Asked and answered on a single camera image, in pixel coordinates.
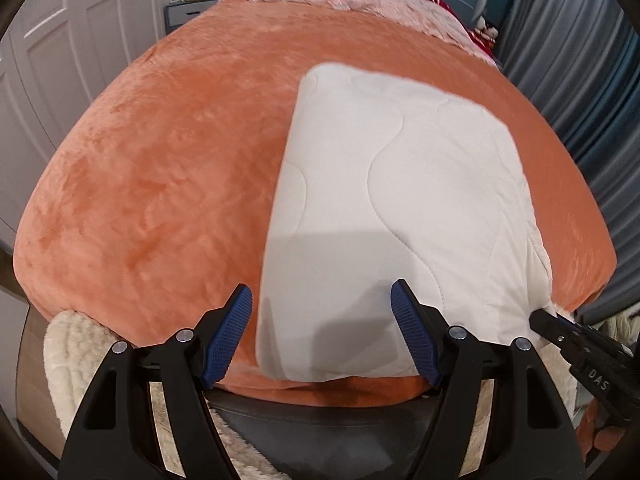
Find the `black leather bench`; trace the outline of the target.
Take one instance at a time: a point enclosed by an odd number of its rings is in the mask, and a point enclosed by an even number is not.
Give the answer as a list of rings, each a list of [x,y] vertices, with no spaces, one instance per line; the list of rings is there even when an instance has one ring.
[[[419,396],[378,408],[314,408],[215,389],[209,405],[292,479],[403,479],[434,415]]]

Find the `orange plush bed blanket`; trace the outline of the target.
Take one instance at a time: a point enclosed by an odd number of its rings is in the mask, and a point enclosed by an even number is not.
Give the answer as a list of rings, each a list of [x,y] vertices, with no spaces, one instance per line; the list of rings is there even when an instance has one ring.
[[[36,185],[14,269],[47,318],[89,315],[159,344],[254,292],[224,388],[250,398],[367,408],[415,398],[406,377],[291,382],[256,356],[262,265],[303,76],[344,64],[429,84],[506,125],[551,263],[550,310],[595,300],[616,255],[588,185],[548,122],[494,66],[386,18],[292,2],[227,0],[124,70],[66,136]]]

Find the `grey blue curtain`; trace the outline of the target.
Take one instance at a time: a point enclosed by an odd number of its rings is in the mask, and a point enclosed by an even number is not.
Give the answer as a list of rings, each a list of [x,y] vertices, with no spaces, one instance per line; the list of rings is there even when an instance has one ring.
[[[638,32],[617,0],[513,0],[498,58],[570,152],[612,237],[615,272],[582,319],[638,306]]]

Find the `red white plush toy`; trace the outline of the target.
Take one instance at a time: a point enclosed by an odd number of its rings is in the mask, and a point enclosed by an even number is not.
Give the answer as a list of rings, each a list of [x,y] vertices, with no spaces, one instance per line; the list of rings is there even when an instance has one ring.
[[[445,9],[449,14],[454,16],[456,20],[463,26],[470,39],[480,48],[483,52],[488,54],[493,60],[495,59],[495,46],[498,38],[498,29],[494,26],[489,26],[481,15],[473,26],[465,25],[458,14],[450,8],[450,5],[444,0],[428,0],[437,4],[441,8]]]

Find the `white wardrobe doors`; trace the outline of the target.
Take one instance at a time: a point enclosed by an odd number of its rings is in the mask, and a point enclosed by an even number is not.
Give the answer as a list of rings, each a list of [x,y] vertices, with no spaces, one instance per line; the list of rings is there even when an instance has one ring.
[[[88,106],[165,35],[168,0],[25,0],[1,39],[1,246]]]

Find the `dark bedside table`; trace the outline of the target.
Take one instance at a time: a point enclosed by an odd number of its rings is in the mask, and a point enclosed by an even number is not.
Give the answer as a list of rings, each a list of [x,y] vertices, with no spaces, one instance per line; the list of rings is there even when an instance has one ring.
[[[198,0],[169,3],[164,7],[166,34],[170,34],[177,28],[190,22],[218,2],[219,0]]]

